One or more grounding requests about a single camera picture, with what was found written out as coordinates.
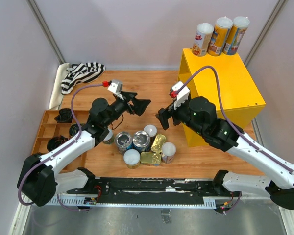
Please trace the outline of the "small can white lid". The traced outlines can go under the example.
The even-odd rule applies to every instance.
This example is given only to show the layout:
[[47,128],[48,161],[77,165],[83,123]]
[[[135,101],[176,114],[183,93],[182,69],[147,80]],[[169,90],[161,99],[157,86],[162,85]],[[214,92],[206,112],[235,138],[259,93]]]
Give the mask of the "small can white lid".
[[149,124],[144,127],[144,131],[149,134],[150,141],[154,141],[157,135],[157,128],[154,125]]

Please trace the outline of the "yellow wooden shelf cabinet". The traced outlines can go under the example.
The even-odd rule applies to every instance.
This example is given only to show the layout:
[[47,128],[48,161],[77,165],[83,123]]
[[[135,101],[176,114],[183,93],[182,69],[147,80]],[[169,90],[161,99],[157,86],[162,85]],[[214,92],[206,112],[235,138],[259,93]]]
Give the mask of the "yellow wooden shelf cabinet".
[[265,107],[266,103],[244,65],[240,55],[206,54],[198,57],[191,48],[182,52],[178,79],[186,82],[191,75],[203,66],[215,68],[218,77],[211,69],[204,69],[187,85],[192,98],[203,96],[216,106],[217,116],[223,118],[223,107],[229,119],[240,128],[246,128]]

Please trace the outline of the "red label can white lid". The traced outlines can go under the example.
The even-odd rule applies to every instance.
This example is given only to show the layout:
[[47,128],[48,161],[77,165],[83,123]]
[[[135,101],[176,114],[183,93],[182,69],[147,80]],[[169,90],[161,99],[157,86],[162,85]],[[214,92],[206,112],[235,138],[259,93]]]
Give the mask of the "red label can white lid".
[[192,52],[195,56],[204,56],[214,32],[214,27],[210,23],[200,23],[196,28],[195,40]]

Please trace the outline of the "tall yellow blue can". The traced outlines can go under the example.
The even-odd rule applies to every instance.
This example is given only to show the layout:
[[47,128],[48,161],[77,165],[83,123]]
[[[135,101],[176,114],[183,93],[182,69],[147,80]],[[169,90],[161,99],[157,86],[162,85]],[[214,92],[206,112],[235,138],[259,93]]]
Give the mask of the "tall yellow blue can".
[[237,16],[233,20],[233,26],[225,42],[223,53],[226,55],[236,54],[240,42],[250,24],[248,17]]

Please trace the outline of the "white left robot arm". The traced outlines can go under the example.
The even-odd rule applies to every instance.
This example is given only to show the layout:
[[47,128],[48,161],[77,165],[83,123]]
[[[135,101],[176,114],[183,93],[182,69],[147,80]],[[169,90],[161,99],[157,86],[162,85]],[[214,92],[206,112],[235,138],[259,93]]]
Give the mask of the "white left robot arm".
[[27,157],[17,183],[18,197],[24,194],[32,204],[40,207],[54,195],[69,190],[91,193],[95,189],[94,174],[83,167],[67,173],[62,173],[62,170],[78,156],[103,142],[109,133],[108,126],[124,112],[138,116],[144,113],[151,100],[137,99],[136,95],[135,92],[120,92],[112,104],[104,98],[95,99],[87,122],[75,136],[47,154]]

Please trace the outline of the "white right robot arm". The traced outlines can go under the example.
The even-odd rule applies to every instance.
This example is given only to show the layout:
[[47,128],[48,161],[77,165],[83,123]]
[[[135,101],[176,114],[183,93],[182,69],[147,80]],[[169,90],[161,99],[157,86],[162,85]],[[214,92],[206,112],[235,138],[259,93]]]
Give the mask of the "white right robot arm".
[[168,129],[168,120],[172,118],[174,125],[183,123],[211,147],[245,160],[264,174],[252,176],[219,170],[212,181],[216,195],[248,192],[269,197],[275,204],[294,210],[294,164],[263,148],[238,126],[218,118],[215,105],[208,99],[188,98],[179,107],[171,104],[161,108],[156,117],[163,129]]

